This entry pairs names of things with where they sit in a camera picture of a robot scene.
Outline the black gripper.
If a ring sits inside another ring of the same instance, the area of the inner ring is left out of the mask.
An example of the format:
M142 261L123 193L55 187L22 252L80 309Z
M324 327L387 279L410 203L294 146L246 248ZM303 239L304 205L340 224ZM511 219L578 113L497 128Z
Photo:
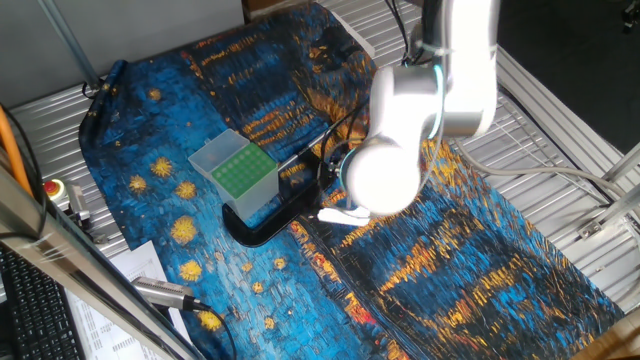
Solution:
M341 180L341 165L344 155L331 155L325 162L323 172L327 187L324 190L324 201L341 201L346 197L346 192Z

